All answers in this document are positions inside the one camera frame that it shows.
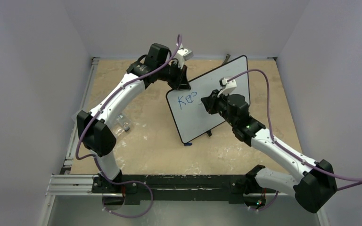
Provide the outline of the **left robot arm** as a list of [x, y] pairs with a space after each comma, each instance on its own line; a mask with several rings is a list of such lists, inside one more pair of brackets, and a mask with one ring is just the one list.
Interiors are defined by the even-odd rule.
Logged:
[[172, 52], [167, 46], [154, 43], [148, 53], [129, 65], [121, 81], [96, 107], [81, 110], [76, 116], [78, 143], [75, 157], [92, 157], [103, 177], [103, 186], [111, 193], [124, 184], [121, 170], [114, 157], [116, 136], [111, 128], [128, 104], [149, 85], [166, 82], [174, 90], [190, 90], [185, 62], [193, 51], [180, 42]]

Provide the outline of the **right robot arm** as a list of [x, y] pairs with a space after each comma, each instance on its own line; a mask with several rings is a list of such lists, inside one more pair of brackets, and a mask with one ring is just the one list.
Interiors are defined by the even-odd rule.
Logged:
[[239, 141], [266, 154], [288, 172], [279, 173], [256, 165], [245, 175], [244, 194], [272, 189], [294, 197], [306, 211], [317, 213], [337, 192], [331, 163], [316, 161], [278, 140], [270, 129], [249, 114], [243, 95], [224, 95], [215, 89], [201, 101], [209, 114], [225, 119]]

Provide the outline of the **white whiteboard black frame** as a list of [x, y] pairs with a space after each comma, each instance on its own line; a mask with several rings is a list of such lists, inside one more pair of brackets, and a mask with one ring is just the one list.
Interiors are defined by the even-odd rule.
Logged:
[[183, 144], [210, 132], [225, 120], [217, 111], [210, 114], [219, 105], [215, 103], [223, 88], [223, 79], [235, 78], [237, 84], [234, 94], [244, 96], [250, 102], [249, 78], [245, 73], [248, 70], [248, 57], [241, 55], [221, 66], [189, 81], [189, 90], [170, 90], [166, 93], [166, 100]]

